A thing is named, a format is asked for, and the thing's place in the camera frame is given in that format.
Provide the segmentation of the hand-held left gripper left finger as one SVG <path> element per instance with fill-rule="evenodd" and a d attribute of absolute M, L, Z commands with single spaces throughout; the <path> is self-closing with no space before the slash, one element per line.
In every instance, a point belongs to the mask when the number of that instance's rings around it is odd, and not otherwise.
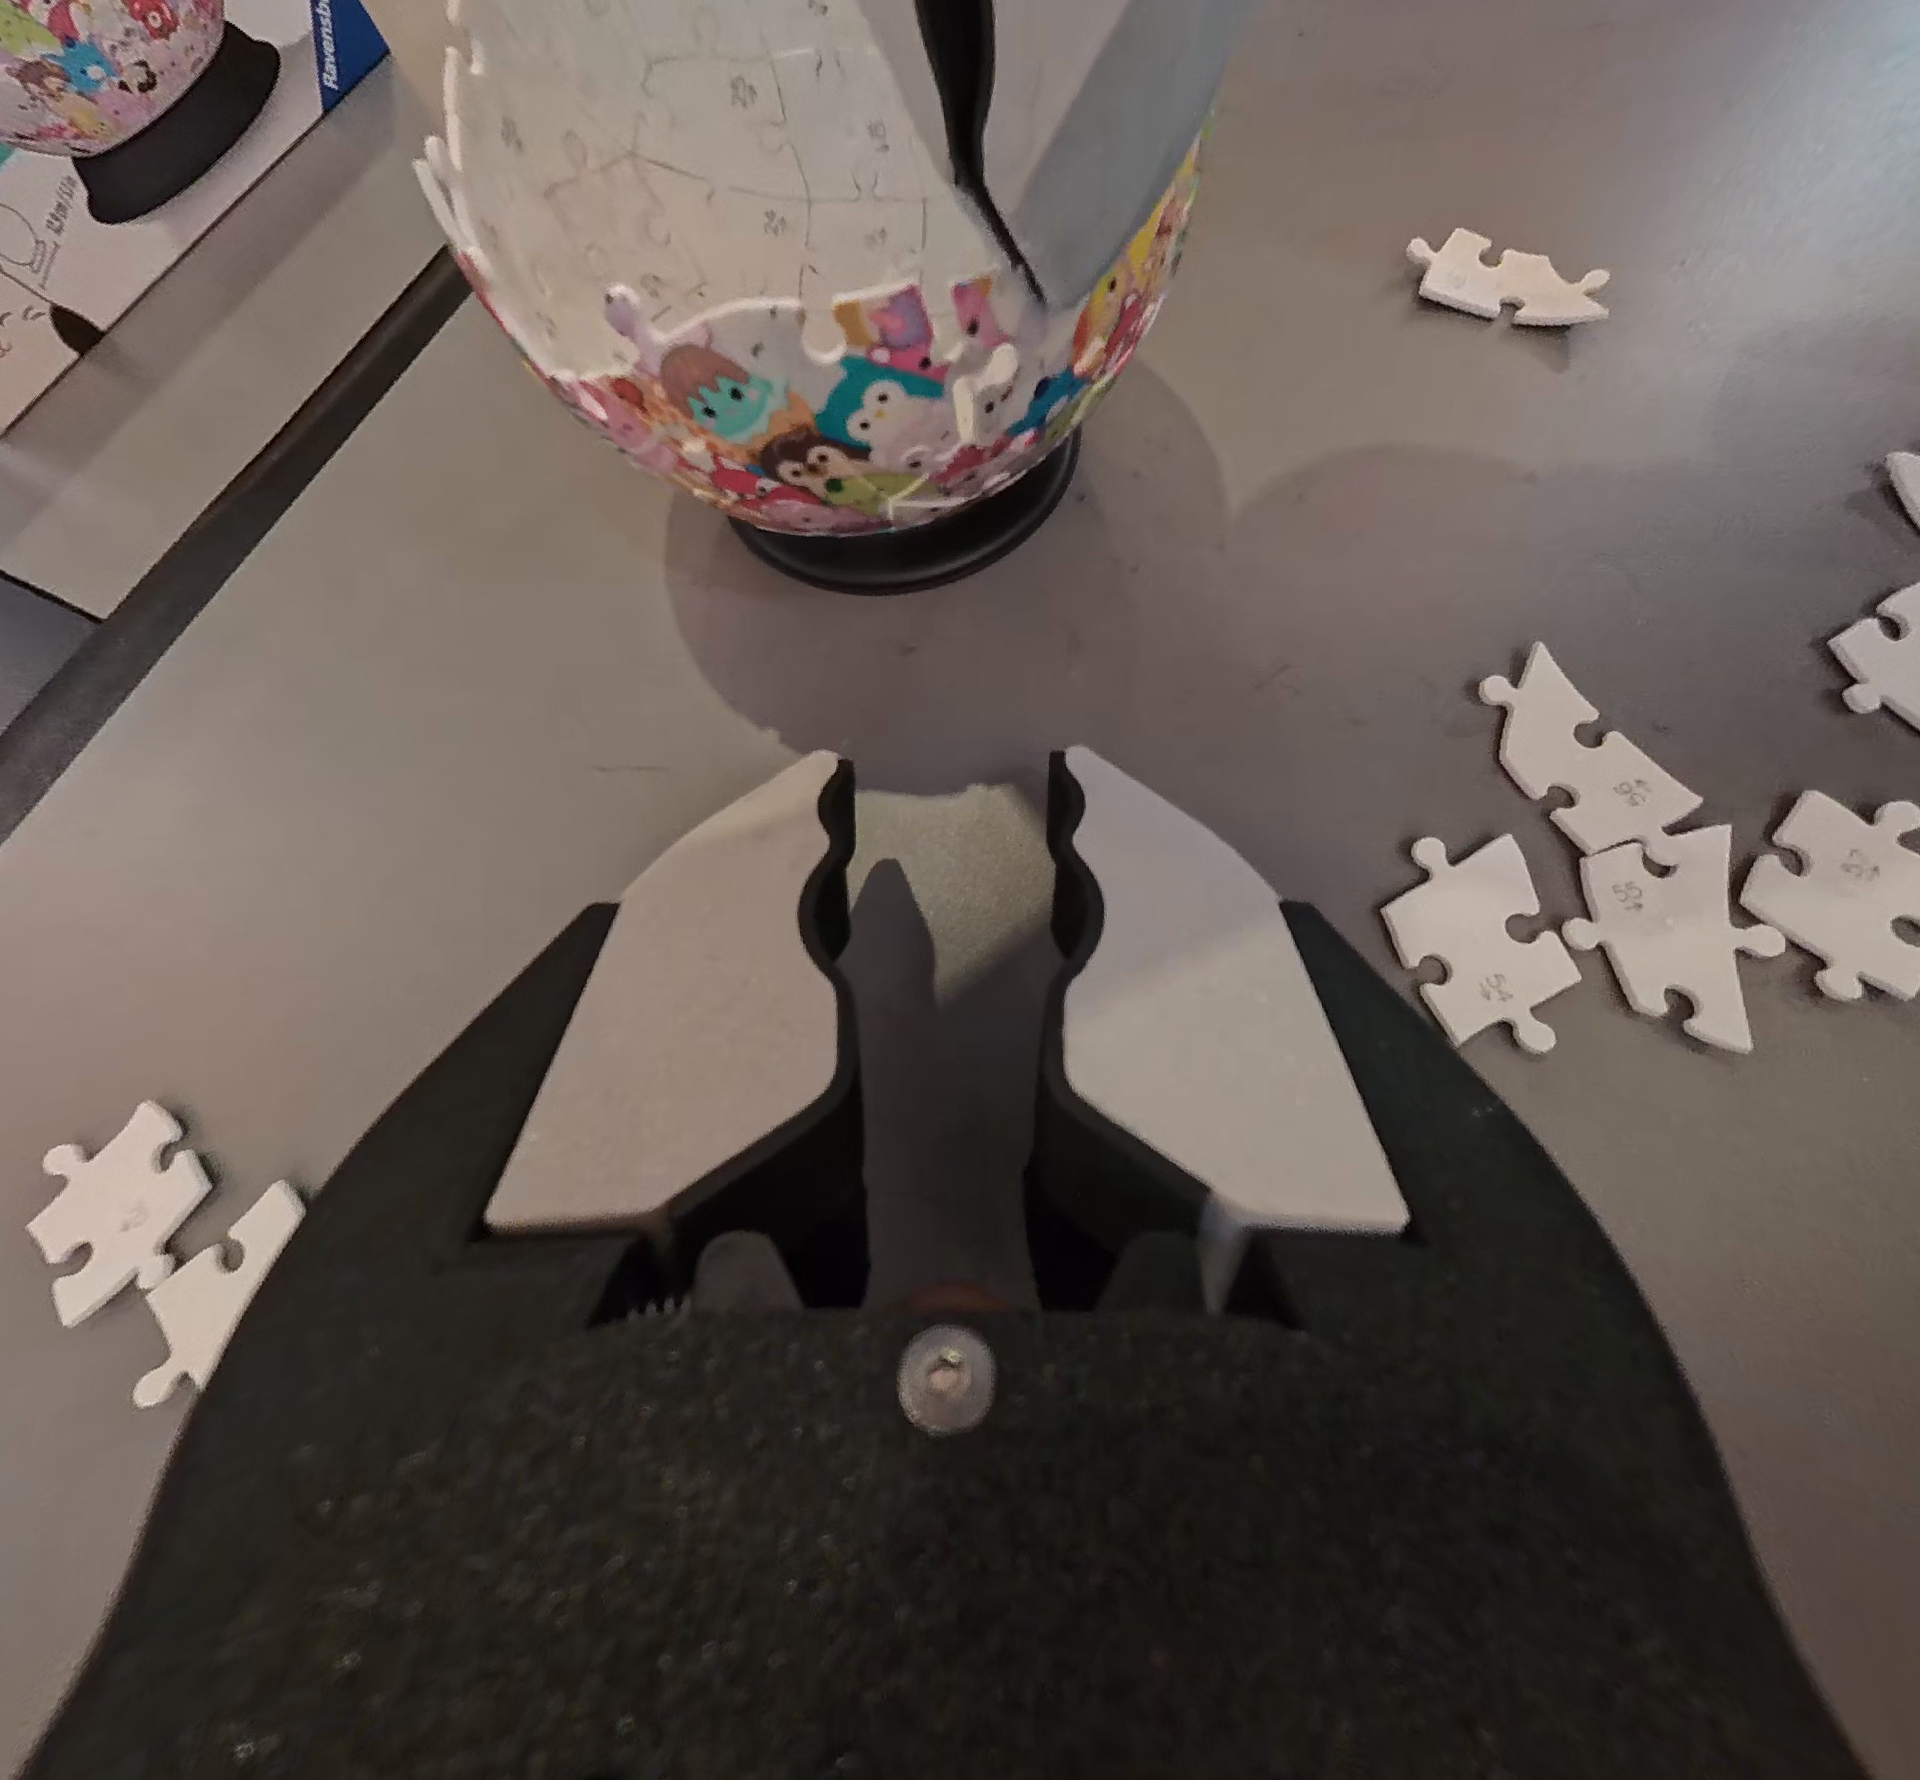
<path fill-rule="evenodd" d="M 852 846 L 852 765 L 806 753 L 627 882 L 484 1210 L 491 1235 L 627 1235 L 665 1290 L 713 1241 L 759 1235 L 804 1305 L 862 1302 Z"/>

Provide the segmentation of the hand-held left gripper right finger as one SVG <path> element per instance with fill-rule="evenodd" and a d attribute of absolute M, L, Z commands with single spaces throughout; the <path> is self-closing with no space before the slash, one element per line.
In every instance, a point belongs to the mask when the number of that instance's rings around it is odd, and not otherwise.
<path fill-rule="evenodd" d="M 1409 1201 L 1278 891 L 1087 746 L 1046 777 L 1059 971 L 1039 1033 L 1039 1305 L 1172 1252 L 1205 1314 L 1283 1319 L 1265 1241 L 1399 1241 Z"/>

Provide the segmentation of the colourful puzzle ball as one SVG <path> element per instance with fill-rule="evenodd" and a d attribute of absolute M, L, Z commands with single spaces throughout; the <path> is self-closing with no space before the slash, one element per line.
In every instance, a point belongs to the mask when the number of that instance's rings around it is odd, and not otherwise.
<path fill-rule="evenodd" d="M 1151 330 L 1203 136 L 1094 287 L 994 256 L 858 0 L 446 0 L 415 162 L 529 372 L 789 550 L 918 550 L 1077 446 Z"/>

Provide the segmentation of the row of white puzzle pieces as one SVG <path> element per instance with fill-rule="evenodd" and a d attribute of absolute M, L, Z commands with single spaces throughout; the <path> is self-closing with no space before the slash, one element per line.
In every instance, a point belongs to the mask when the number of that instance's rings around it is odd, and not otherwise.
<path fill-rule="evenodd" d="M 1680 1028 L 1729 1054 L 1754 1049 L 1743 962 L 1788 951 L 1812 962 L 1812 986 L 1834 1003 L 1917 999 L 1917 803 L 1875 809 L 1823 789 L 1799 792 L 1767 848 L 1737 875 L 1726 824 L 1695 824 L 1701 792 L 1619 730 L 1542 640 L 1475 684 L 1500 715 L 1496 758 L 1532 803 L 1556 795 L 1548 820 L 1577 853 L 1581 909 L 1520 940 L 1542 916 L 1524 846 L 1500 833 L 1465 854 L 1416 839 L 1416 882 L 1380 905 L 1380 926 L 1431 1018 L 1452 1045 L 1504 1026 L 1529 1054 L 1555 1045 L 1542 1006 L 1569 993 L 1577 952 L 1600 952 L 1621 1002 L 1650 1020 L 1671 1003 Z"/>

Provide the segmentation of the single white puzzle piece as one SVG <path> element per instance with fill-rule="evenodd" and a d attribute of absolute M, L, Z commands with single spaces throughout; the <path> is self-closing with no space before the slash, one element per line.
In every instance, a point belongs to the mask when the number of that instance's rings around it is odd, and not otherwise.
<path fill-rule="evenodd" d="M 58 1189 L 27 1221 L 27 1236 L 56 1272 L 49 1302 L 65 1331 L 125 1287 L 165 1280 L 173 1272 L 170 1241 L 212 1191 L 180 1120 L 155 1100 L 144 1100 L 93 1153 L 49 1148 L 42 1173 Z"/>
<path fill-rule="evenodd" d="M 290 1180 L 270 1183 L 232 1221 L 218 1246 L 144 1287 L 165 1353 L 131 1387 L 134 1408 L 158 1408 L 180 1387 L 205 1390 L 218 1357 L 302 1221 L 302 1196 Z"/>

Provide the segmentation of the black ball stand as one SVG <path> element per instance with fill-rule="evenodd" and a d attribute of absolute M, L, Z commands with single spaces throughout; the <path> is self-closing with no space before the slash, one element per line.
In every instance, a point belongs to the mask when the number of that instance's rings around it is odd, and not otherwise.
<path fill-rule="evenodd" d="M 957 584 L 1028 543 L 1059 509 L 1080 469 L 1081 434 L 1008 481 L 939 519 L 859 536 L 797 536 L 730 519 L 756 562 L 834 595 L 908 595 Z"/>

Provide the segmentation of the colourful puzzle box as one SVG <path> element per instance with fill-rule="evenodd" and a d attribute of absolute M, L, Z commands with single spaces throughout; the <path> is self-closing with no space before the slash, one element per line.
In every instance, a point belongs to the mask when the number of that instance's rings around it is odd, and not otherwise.
<path fill-rule="evenodd" d="M 2 431 L 387 53 L 361 0 L 2 0 Z"/>

